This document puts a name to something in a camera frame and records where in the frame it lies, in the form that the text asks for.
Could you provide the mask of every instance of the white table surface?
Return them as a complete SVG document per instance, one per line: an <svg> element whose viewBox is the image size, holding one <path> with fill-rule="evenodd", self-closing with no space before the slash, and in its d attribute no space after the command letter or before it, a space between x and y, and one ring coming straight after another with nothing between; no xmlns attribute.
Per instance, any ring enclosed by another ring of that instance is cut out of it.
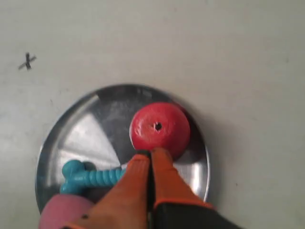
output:
<svg viewBox="0 0 305 229"><path fill-rule="evenodd" d="M144 83L196 110L210 200L249 229L305 227L305 1L4 0L0 224L36 228L40 146L78 98ZM32 69L18 70L25 52Z"/></svg>

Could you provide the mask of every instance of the pink ball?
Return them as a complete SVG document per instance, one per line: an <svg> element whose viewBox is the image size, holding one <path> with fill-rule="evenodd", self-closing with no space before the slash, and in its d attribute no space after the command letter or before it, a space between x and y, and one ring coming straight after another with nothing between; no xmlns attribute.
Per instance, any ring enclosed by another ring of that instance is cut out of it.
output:
<svg viewBox="0 0 305 229"><path fill-rule="evenodd" d="M44 207L39 220L39 229L61 228L67 222L80 218L93 205L83 197L57 194Z"/></svg>

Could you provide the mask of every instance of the hole in red ball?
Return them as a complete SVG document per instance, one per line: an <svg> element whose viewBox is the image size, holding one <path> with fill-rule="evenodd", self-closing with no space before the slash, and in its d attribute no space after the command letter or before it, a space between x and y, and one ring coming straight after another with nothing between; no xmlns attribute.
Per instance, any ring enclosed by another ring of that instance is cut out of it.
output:
<svg viewBox="0 0 305 229"><path fill-rule="evenodd" d="M162 128L161 123L155 123L154 128L155 128L157 131L161 130L161 128Z"/></svg>

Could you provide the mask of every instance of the teal bone toy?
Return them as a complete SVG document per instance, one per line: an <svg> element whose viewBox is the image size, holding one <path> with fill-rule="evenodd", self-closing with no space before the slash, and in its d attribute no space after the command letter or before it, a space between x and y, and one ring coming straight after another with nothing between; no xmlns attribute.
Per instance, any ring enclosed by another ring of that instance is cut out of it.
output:
<svg viewBox="0 0 305 229"><path fill-rule="evenodd" d="M66 181L61 185L61 194L81 194L88 187L111 187L124 175L126 169L114 168L109 170L87 171L83 162L68 161L62 167Z"/></svg>

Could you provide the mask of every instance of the metal plate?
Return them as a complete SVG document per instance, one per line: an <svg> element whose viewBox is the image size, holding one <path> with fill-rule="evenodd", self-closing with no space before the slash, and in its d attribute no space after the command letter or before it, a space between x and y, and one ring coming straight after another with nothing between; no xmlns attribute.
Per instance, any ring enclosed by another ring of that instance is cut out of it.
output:
<svg viewBox="0 0 305 229"><path fill-rule="evenodd" d="M156 89L133 84L97 90L74 104L58 120L44 142L36 172L36 200L41 212L64 182L62 166L71 159L88 162L88 168L109 169L127 163L135 153L129 139L133 115L153 102L174 103L169 95ZM175 163L182 178L203 200L209 187L209 157L203 137L187 114L191 141ZM84 195L96 202L108 188L88 190Z"/></svg>

